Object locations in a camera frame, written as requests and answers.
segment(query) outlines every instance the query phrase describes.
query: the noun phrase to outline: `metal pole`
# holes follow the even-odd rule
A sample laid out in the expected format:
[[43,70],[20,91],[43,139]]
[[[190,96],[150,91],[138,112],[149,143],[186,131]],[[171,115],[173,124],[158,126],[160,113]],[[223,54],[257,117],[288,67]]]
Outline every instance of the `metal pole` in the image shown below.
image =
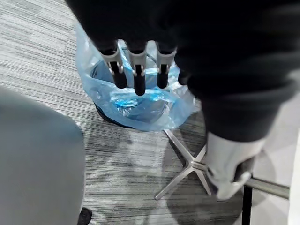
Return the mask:
[[[198,162],[193,162],[192,166],[198,170],[205,171],[206,165]],[[258,178],[251,178],[245,184],[247,187],[265,192],[270,195],[275,195],[284,199],[289,199],[290,187],[276,184],[270,181],[261,180]]]

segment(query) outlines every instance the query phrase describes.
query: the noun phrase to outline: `gray carpet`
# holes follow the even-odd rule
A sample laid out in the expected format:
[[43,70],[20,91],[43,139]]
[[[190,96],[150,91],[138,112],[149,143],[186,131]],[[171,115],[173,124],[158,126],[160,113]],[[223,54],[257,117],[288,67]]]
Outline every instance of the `gray carpet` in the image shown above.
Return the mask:
[[[98,116],[75,68],[74,24],[62,0],[1,1],[0,85],[63,111],[84,131],[90,224],[232,225],[241,213],[241,193],[218,202],[192,174],[162,200],[153,199],[182,163],[162,132],[120,128]],[[199,151],[205,140],[201,114],[174,133]]]

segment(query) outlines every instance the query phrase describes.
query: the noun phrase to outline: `gray fabric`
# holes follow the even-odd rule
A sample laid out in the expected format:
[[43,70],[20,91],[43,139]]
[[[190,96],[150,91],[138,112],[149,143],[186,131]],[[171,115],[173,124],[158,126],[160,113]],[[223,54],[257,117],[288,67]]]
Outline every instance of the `gray fabric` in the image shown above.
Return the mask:
[[0,87],[1,224],[77,224],[84,167],[73,120]]
[[[103,121],[75,68],[75,19],[62,0],[0,2],[0,84],[61,110],[78,123],[86,144],[84,206],[90,224],[233,224],[242,195],[206,196],[195,176],[160,201],[153,196],[182,168],[162,132],[145,133]],[[174,131],[193,152],[205,141],[200,113]]]

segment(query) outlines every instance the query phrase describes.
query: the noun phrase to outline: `office floor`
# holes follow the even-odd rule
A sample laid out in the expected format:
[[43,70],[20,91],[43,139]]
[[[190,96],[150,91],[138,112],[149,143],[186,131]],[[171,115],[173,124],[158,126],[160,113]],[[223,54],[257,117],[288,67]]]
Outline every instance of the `office floor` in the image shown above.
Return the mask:
[[[182,163],[162,132],[120,128],[97,115],[75,68],[74,25],[62,0],[1,1],[0,85],[63,111],[83,130],[90,224],[240,224],[242,194],[218,202],[193,175],[162,200],[153,199]],[[174,133],[199,151],[205,140],[201,114]]]

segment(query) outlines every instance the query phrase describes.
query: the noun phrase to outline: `chair base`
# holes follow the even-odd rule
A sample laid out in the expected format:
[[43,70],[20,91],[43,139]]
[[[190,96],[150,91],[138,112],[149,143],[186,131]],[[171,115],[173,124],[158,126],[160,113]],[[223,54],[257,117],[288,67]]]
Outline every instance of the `chair base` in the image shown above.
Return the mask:
[[181,172],[174,177],[167,186],[165,186],[160,192],[155,195],[155,199],[161,199],[168,191],[173,189],[183,178],[188,176],[191,172],[195,171],[197,176],[199,177],[200,182],[202,183],[206,193],[208,195],[212,195],[209,184],[206,180],[206,177],[203,173],[203,164],[201,164],[201,160],[203,159],[206,153],[206,146],[202,148],[199,154],[196,157],[193,157],[189,151],[179,142],[179,140],[173,135],[170,130],[164,130],[168,138],[172,141],[172,143],[178,148],[179,152],[185,158],[187,165],[181,170]]

